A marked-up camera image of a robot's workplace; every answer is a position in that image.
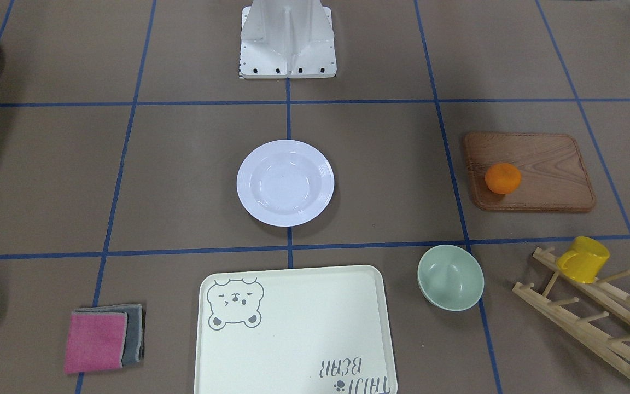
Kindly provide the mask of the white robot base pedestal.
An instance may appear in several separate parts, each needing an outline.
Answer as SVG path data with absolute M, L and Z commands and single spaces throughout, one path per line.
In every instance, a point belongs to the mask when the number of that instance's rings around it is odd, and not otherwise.
M 332 11 L 320 1 L 254 1 L 242 9 L 238 75 L 333 78 Z

